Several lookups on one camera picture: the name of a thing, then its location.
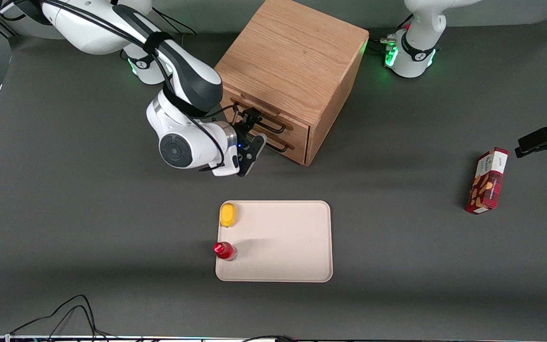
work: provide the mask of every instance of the table surface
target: table surface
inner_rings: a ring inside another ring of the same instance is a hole
[[[186,46],[214,65],[233,39]],[[463,210],[477,157],[547,126],[547,22],[449,28],[413,80],[365,56],[313,165],[265,150],[245,178],[168,167],[145,117],[160,86],[116,54],[11,45],[0,333],[86,294],[98,327],[123,335],[547,340],[547,153],[510,156],[496,210]],[[218,280],[226,200],[328,202],[332,279]],[[78,315],[61,333],[87,332]]]

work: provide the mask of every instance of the yellow sponge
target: yellow sponge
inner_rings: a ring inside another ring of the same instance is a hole
[[[221,225],[223,227],[230,227],[235,222],[235,206],[231,203],[225,203],[221,207],[220,215]]]

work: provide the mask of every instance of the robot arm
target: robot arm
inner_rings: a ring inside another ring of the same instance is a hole
[[[447,28],[443,11],[468,6],[481,0],[404,0],[414,16],[409,28],[400,28],[381,39],[388,45],[385,65],[406,78],[423,74],[432,64],[438,39]]]
[[[141,81],[146,84],[166,82],[146,114],[158,134],[160,155],[167,164],[181,169],[209,165],[206,169],[216,176],[244,176],[250,171],[265,146],[265,136],[247,140],[243,134],[238,134],[246,128],[252,129],[254,123],[231,126],[222,122],[196,121],[221,102],[221,78],[213,68],[167,38],[145,17],[151,10],[150,0],[119,0],[115,6],[109,0],[14,1],[41,6],[40,15],[43,13],[43,17],[79,50],[104,55],[123,48]],[[151,37],[158,35],[163,38],[154,43]],[[150,53],[146,52],[147,45],[151,45]]]

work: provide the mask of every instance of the beige tray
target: beige tray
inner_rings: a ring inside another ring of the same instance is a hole
[[[228,201],[231,227],[219,223],[219,242],[237,258],[217,258],[222,281],[327,282],[332,277],[330,207],[324,201]]]

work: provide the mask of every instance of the cable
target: cable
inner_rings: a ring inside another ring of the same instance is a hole
[[[176,28],[176,26],[174,26],[172,22],[169,22],[169,20],[163,15],[163,13],[161,13],[157,9],[153,9],[153,11],[156,12],[161,17],[161,19],[164,19],[164,21],[167,22],[168,25],[172,26],[172,28],[176,30],[176,32],[178,32],[181,36],[183,35],[183,32],[181,32],[178,28]]]
[[[4,13],[6,13],[9,9],[15,6],[14,0],[9,0],[6,2],[6,4],[2,4],[2,0],[0,0],[0,17],[4,18],[7,21],[18,21],[22,18],[25,18],[25,14],[21,14],[18,17],[8,18]]]
[[[59,7],[61,9],[64,9],[66,11],[69,11],[70,13],[73,13],[75,15],[77,15],[78,17],[82,18],[82,19],[85,19],[97,26],[100,26],[101,28],[104,28],[105,30],[119,36],[119,37],[122,37],[123,39],[126,39],[127,41],[129,41],[130,43],[133,43],[137,46],[139,46],[140,48],[143,48],[144,47],[144,44],[141,43],[138,39],[136,39],[135,37],[132,37],[130,34],[122,31],[120,28],[116,27],[115,25],[105,21],[104,19],[98,17],[97,15],[94,15],[93,13],[90,13],[89,11],[86,11],[85,9],[80,9],[78,7],[75,7],[75,6],[72,6],[72,5],[69,5],[65,2],[62,2],[60,0],[42,0],[43,3],[46,3],[46,4],[50,4],[52,6],[56,6],[56,7]],[[163,68],[163,65],[161,65],[161,61],[159,60],[159,58],[157,56],[152,56],[154,61],[156,61],[157,65],[158,65],[158,68],[160,69],[161,71],[161,74],[163,75],[163,78],[165,80],[165,83],[166,83],[166,87],[168,87],[168,89],[174,93],[174,87],[172,86],[172,84],[170,83],[170,79],[168,77],[168,74],[166,73],[165,69]],[[204,132],[204,134],[206,134],[208,136],[208,138],[210,138],[210,140],[215,144],[215,146],[217,147],[218,151],[219,151],[219,154],[221,155],[221,162],[219,162],[217,164],[217,166],[215,167],[204,167],[203,169],[200,169],[199,171],[212,171],[214,169],[218,169],[219,167],[221,167],[223,164],[224,164],[224,160],[225,160],[225,154],[223,153],[223,150],[221,149],[221,146],[219,145],[219,143],[215,140],[215,138],[204,128],[202,127],[201,125],[199,125],[195,119],[202,119],[202,117],[192,117],[191,115],[187,114],[187,113],[183,113],[195,126],[197,126],[199,128],[199,130],[201,130],[202,132]]]
[[[217,110],[214,113],[208,114],[204,117],[200,117],[200,119],[210,119],[211,117],[217,116],[217,115],[219,115],[219,114],[223,113],[224,111],[226,111],[228,109],[231,109],[231,108],[234,108],[233,104],[231,106],[226,106],[225,108],[221,108],[220,110]]]
[[[185,28],[189,29],[191,32],[193,32],[194,35],[197,35],[198,33],[193,29],[193,28],[190,28],[189,26],[183,24],[182,22],[174,19],[173,17],[170,17],[169,15],[165,14],[165,13],[161,13],[161,11],[159,11],[158,9],[156,9],[155,7],[152,7],[153,10],[158,13],[160,16],[163,16],[163,17],[166,17],[166,18],[169,18],[170,20],[176,22],[177,24],[181,25],[181,26],[184,26]]]
[[[87,319],[87,323],[90,325],[90,330],[92,331],[92,342],[94,342],[94,339],[95,339],[95,331],[94,331],[94,327],[90,321],[90,318],[87,314],[87,311],[85,310],[85,307],[83,305],[76,305],[74,307],[72,307],[69,311],[67,311],[67,313],[65,314],[65,316],[63,316],[63,319],[60,320],[58,322],[58,324],[56,325],[56,327],[54,327],[54,329],[52,330],[52,333],[50,333],[50,335],[47,337],[47,340],[48,341],[51,341],[52,340],[52,335],[54,335],[54,333],[56,332],[56,329],[58,329],[58,327],[63,324],[63,322],[67,319],[67,316],[69,316],[70,314],[73,314],[73,312],[77,309],[81,307],[84,314],[85,314],[85,318]]]
[[[247,340],[243,340],[242,342],[250,342],[254,340],[262,340],[263,338],[275,338],[276,342],[295,342],[295,339],[292,337],[284,336],[284,335],[263,335],[263,336],[256,336],[248,338]]]
[[[35,318],[34,320],[32,321],[29,321],[23,325],[20,325],[20,327],[17,327],[16,329],[12,330],[11,332],[9,332],[10,335],[13,335],[15,332],[19,331],[20,329],[24,328],[24,327],[27,327],[28,325],[31,325],[35,322],[38,322],[38,321],[41,321],[41,320],[45,320],[47,318],[52,318],[55,314],[58,313],[58,311],[60,309],[62,309],[62,307],[64,307],[65,305],[67,305],[67,303],[69,303],[70,301],[76,299],[76,298],[83,298],[84,301],[85,301],[85,304],[87,305],[87,311],[89,312],[89,318],[88,318],[88,321],[90,323],[90,327],[91,329],[93,329],[93,332],[95,333],[98,333],[99,335],[101,335],[102,337],[104,337],[105,340],[108,340],[106,335],[109,335],[109,336],[113,336],[113,334],[110,334],[110,333],[106,333],[104,331],[101,331],[99,329],[97,329],[96,327],[96,322],[94,321],[94,312],[92,311],[92,306],[90,306],[90,302],[87,300],[87,297],[84,295],[84,294],[78,294],[76,296],[73,296],[71,298],[69,298],[67,301],[65,301],[64,303],[62,303],[61,305],[59,305],[55,310],[54,312],[52,312],[52,314],[50,314],[49,316],[43,316],[43,317],[39,317],[39,318]],[[85,307],[83,307],[83,305],[76,305],[74,306],[73,310],[74,309],[77,309],[78,307],[82,307],[84,310],[85,310]]]
[[[406,19],[404,19],[404,21],[402,22],[402,24],[398,25],[396,28],[397,28],[397,29],[401,29],[402,26],[404,26],[404,24],[406,24],[406,22],[408,22],[412,17],[413,17],[413,14],[411,13]]]

